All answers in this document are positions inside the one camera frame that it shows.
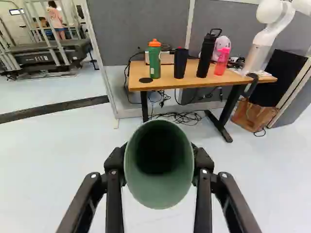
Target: pink water bottle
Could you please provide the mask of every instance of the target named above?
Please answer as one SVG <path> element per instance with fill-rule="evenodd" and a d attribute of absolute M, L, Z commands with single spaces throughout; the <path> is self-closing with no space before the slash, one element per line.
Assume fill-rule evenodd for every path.
<path fill-rule="evenodd" d="M 219 49 L 218 52 L 220 52 L 221 54 L 219 55 L 214 74 L 223 75 L 225 72 L 225 69 L 227 68 L 227 62 L 229 59 L 230 48 L 223 47 L 222 49 Z"/>

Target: shopping bag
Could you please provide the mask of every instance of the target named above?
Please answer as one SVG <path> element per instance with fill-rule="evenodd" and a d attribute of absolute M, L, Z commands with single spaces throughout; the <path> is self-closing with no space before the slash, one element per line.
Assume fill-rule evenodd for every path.
<path fill-rule="evenodd" d="M 238 108 L 231 121 L 249 132 L 258 132 L 263 129 L 277 114 L 275 107 L 262 107 L 248 102 L 247 99 L 239 101 Z"/>

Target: gray floor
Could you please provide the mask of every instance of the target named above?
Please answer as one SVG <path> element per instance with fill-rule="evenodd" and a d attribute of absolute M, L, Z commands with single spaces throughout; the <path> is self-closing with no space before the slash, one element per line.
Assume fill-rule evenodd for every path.
<path fill-rule="evenodd" d="M 94 70 L 88 60 L 83 61 L 75 77 L 7 81 L 0 76 L 0 114 L 106 95 L 101 72 Z"/>
<path fill-rule="evenodd" d="M 189 138 L 215 161 L 215 172 L 234 175 L 264 233 L 310 232 L 311 108 L 293 125 L 254 137 L 228 123 L 227 144 L 204 118 L 183 126 Z M 0 125 L 0 232 L 53 233 L 84 176 L 103 172 L 114 147 L 127 141 L 140 118 L 123 119 L 119 129 L 110 104 L 73 109 Z M 125 232 L 193 231 L 195 188 L 176 207 L 147 209 L 123 188 Z M 105 230 L 105 198 L 91 233 Z M 228 232 L 213 199 L 215 233 Z"/>

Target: standing desk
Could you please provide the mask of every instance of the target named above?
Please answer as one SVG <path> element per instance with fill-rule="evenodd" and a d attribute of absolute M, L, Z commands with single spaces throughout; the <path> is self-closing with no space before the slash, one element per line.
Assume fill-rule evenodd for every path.
<path fill-rule="evenodd" d="M 232 142 L 233 140 L 230 134 L 225 129 L 225 124 L 228 122 L 240 95 L 246 88 L 246 85 L 252 83 L 253 79 L 242 76 L 229 69 L 225 71 L 223 76 L 214 75 L 214 64 L 210 64 L 206 78 L 197 78 L 196 71 L 198 63 L 198 59 L 190 59 L 187 61 L 187 67 L 183 79 L 174 78 L 174 65 L 162 65 L 161 78 L 154 79 L 151 83 L 141 83 L 139 81 L 140 78 L 149 77 L 149 66 L 147 66 L 144 61 L 133 61 L 130 65 L 128 89 L 129 91 L 140 91 L 142 119 L 143 122 L 146 122 L 149 119 L 147 91 L 233 85 L 219 119 L 217 119 L 210 110 L 204 111 L 206 116 L 213 122 L 226 142 Z M 259 78 L 259 83 L 273 83 L 276 81 L 277 78 L 272 76 L 264 76 Z"/>

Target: black tumbler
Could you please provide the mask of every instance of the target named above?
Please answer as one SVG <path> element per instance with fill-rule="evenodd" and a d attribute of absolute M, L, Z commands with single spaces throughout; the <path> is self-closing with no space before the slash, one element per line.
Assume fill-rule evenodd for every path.
<path fill-rule="evenodd" d="M 214 34 L 213 31 L 219 31 L 218 35 Z M 213 28 L 209 33 L 204 37 L 204 42 L 202 44 L 201 57 L 198 65 L 198 69 L 196 71 L 196 76 L 198 78 L 206 78 L 209 63 L 212 58 L 216 39 L 220 36 L 223 30 L 220 28 Z"/>
<path fill-rule="evenodd" d="M 189 56 L 188 49 L 177 48 L 174 55 L 174 77 L 177 79 L 184 78 L 187 59 Z"/>

